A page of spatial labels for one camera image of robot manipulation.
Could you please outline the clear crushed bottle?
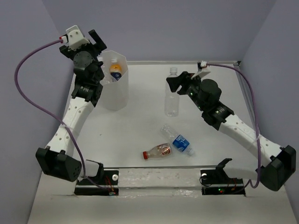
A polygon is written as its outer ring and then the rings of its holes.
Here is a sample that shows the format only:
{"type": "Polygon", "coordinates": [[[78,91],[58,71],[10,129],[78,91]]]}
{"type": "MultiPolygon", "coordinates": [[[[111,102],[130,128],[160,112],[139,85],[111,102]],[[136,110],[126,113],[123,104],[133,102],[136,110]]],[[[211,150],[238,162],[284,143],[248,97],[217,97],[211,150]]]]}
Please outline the clear crushed bottle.
{"type": "Polygon", "coordinates": [[[179,95],[171,92],[167,82],[165,82],[164,113],[169,117],[176,117],[179,114],[179,95]]]}

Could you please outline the orange juice bottle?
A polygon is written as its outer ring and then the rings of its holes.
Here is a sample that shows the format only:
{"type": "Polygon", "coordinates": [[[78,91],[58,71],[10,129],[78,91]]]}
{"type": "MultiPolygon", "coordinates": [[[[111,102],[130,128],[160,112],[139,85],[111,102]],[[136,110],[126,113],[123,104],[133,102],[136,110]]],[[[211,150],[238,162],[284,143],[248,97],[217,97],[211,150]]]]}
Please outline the orange juice bottle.
{"type": "Polygon", "coordinates": [[[122,77],[122,68],[117,58],[111,59],[111,66],[109,71],[110,71],[110,75],[113,77],[115,81],[118,81],[122,77]]]}

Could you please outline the blue label water bottle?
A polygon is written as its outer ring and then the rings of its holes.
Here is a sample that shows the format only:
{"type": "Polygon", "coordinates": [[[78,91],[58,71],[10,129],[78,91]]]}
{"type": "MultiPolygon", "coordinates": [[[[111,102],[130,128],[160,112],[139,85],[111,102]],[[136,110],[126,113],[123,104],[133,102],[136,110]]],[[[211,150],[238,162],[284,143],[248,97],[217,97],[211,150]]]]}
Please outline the blue label water bottle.
{"type": "Polygon", "coordinates": [[[194,155],[194,150],[191,147],[190,142],[174,128],[165,124],[161,127],[162,135],[177,149],[179,152],[184,153],[188,156],[194,155]]]}

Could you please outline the clear bottle blue-white cap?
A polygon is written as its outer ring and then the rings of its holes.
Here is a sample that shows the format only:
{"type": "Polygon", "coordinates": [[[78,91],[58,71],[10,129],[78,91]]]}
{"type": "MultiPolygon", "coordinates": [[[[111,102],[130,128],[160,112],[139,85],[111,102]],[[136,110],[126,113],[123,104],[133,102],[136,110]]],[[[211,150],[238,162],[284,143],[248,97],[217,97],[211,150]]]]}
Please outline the clear bottle blue-white cap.
{"type": "Polygon", "coordinates": [[[98,61],[101,63],[101,69],[103,69],[105,66],[104,66],[104,59],[103,59],[103,57],[102,56],[97,56],[97,59],[98,59],[98,61]]]}

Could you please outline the clear bottle white cap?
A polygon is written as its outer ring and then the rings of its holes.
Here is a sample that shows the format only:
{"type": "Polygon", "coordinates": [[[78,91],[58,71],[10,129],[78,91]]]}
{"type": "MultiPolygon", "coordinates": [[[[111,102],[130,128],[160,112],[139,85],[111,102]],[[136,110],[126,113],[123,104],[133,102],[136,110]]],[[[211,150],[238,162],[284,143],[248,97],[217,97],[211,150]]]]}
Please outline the clear bottle white cap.
{"type": "Polygon", "coordinates": [[[101,84],[102,85],[106,85],[109,83],[115,82],[115,78],[113,76],[111,76],[111,74],[107,74],[104,76],[104,78],[101,80],[101,84]]]}

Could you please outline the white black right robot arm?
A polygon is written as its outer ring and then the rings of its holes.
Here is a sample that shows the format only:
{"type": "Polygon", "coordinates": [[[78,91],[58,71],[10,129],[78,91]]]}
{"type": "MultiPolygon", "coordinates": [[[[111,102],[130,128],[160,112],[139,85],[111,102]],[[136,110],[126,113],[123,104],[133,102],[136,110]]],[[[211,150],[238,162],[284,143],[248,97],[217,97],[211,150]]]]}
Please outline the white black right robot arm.
{"type": "Polygon", "coordinates": [[[220,101],[221,89],[211,79],[194,77],[182,72],[166,79],[171,92],[187,95],[202,112],[203,120],[217,131],[229,136],[258,159],[260,164],[253,171],[229,168],[224,159],[216,166],[215,178],[226,183],[231,178],[253,179],[272,191],[278,191],[296,170],[296,150],[282,147],[257,134],[229,107],[220,101]]]}

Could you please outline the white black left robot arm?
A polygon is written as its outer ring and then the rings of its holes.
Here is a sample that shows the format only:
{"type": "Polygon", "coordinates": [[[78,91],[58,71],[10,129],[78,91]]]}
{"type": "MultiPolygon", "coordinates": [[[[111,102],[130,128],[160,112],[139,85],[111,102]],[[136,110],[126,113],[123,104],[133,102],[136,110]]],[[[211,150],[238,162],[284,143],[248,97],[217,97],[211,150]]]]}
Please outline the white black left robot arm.
{"type": "Polygon", "coordinates": [[[65,43],[60,52],[74,64],[74,89],[67,111],[60,126],[45,148],[38,148],[36,159],[44,174],[69,182],[84,176],[84,159],[73,158],[78,149],[76,139],[92,110],[101,96],[104,78],[103,63],[97,57],[107,46],[95,30],[88,32],[95,43],[91,43],[77,25],[66,30],[61,36],[65,43]]]}

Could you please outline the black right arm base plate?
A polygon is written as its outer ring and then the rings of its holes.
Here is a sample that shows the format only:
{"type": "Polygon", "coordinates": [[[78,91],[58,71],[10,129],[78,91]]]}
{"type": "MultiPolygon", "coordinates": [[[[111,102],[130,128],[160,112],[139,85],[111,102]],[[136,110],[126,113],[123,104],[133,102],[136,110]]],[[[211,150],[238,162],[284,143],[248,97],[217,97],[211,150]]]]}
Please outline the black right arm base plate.
{"type": "Polygon", "coordinates": [[[246,195],[243,179],[229,178],[222,170],[201,170],[199,182],[204,196],[246,195]]]}

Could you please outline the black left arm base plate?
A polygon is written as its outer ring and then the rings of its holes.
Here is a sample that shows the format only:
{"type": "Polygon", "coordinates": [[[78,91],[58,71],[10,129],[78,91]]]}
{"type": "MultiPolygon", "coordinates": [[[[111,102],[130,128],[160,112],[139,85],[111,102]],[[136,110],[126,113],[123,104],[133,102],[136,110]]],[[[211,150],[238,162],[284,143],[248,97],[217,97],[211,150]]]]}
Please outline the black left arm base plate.
{"type": "Polygon", "coordinates": [[[77,196],[118,196],[118,170],[104,170],[102,177],[95,176],[77,181],[74,194],[77,196]]]}

